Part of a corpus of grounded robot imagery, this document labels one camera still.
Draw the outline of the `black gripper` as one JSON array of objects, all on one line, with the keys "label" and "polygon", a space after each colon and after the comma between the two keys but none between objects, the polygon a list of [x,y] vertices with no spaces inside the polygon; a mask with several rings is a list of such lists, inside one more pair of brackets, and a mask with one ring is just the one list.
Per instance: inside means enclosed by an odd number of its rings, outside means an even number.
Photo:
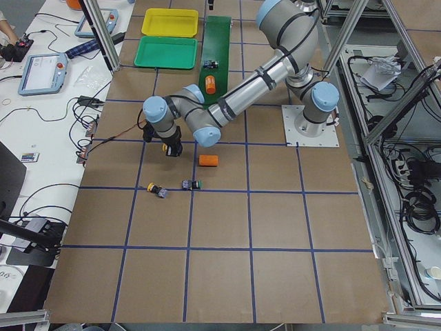
[{"label": "black gripper", "polygon": [[163,142],[163,151],[166,156],[179,157],[182,154],[183,146],[181,143],[181,128],[176,126],[174,133],[170,137],[160,137],[156,131],[154,131],[154,137],[160,138]]}]

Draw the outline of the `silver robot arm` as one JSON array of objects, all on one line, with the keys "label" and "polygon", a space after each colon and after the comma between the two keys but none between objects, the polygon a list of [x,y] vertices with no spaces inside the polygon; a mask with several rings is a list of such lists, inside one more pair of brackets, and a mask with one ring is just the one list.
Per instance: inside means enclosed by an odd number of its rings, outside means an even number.
[{"label": "silver robot arm", "polygon": [[318,42],[319,18],[318,10],[305,12],[293,1],[264,1],[256,25],[274,49],[273,57],[208,108],[203,108],[203,94],[195,84],[166,97],[146,99],[143,140],[158,138],[167,156],[180,156],[181,129],[175,120],[182,118],[194,140],[204,148],[211,147],[220,140],[222,127],[281,82],[304,105],[294,121],[295,131],[304,137],[319,137],[340,98],[337,88],[317,79],[309,65]]}]

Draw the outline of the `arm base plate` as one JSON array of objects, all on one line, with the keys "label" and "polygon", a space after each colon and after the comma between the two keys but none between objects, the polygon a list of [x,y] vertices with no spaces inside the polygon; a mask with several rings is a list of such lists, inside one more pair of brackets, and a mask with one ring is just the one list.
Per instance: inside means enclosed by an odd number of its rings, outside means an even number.
[{"label": "arm base plate", "polygon": [[301,105],[282,105],[285,143],[292,147],[339,148],[336,124],[331,113],[326,122],[306,120]]}]

